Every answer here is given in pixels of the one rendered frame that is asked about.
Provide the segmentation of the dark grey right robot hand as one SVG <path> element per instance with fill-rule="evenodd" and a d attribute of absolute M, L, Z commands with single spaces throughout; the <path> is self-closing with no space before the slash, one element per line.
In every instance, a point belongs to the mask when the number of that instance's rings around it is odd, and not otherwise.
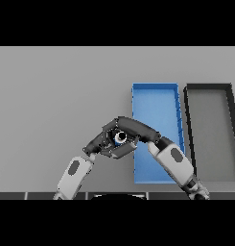
<path fill-rule="evenodd" d="M 118 131 L 114 133 L 113 136 L 119 132 L 124 132 L 127 134 L 127 140 L 122 145 L 116 146 L 110 152 L 114 159 L 118 160 L 134 151 L 137 148 L 137 143 L 139 141 L 143 143 L 152 142 L 155 147 L 158 146 L 161 134 L 148 125 L 125 116 L 118 116 L 115 119 L 115 123 L 118 126 Z"/>

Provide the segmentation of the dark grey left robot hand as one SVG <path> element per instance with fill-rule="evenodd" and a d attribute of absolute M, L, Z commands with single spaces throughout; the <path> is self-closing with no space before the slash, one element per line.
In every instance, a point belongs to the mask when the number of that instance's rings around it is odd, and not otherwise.
<path fill-rule="evenodd" d="M 116 147 L 113 134 L 118 131 L 116 123 L 107 123 L 102 131 L 92 139 L 82 150 L 90 156 L 91 154 L 101 154 L 110 156 L 110 152 Z"/>

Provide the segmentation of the blue bin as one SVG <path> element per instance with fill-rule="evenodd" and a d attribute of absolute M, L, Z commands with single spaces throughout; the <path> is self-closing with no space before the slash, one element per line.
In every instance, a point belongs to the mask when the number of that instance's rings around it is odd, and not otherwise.
<path fill-rule="evenodd" d="M 177 83 L 133 83 L 132 118 L 168 137 L 185 151 L 180 96 Z M 134 182 L 139 185 L 173 184 L 173 179 L 156 162 L 145 143 L 133 154 Z"/>

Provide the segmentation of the dark grey bin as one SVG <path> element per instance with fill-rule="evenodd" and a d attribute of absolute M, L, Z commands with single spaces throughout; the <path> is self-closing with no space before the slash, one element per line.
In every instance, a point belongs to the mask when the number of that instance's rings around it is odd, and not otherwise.
<path fill-rule="evenodd" d="M 191 159 L 205 182 L 235 183 L 235 100 L 232 84 L 183 89 Z"/>

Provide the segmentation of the blue pipe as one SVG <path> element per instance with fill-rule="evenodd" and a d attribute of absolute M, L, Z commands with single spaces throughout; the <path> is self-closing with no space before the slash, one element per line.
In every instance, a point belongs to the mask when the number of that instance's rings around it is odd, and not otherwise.
<path fill-rule="evenodd" d="M 124 132 L 119 132 L 114 137 L 114 142 L 116 146 L 120 146 L 127 140 L 127 134 Z"/>

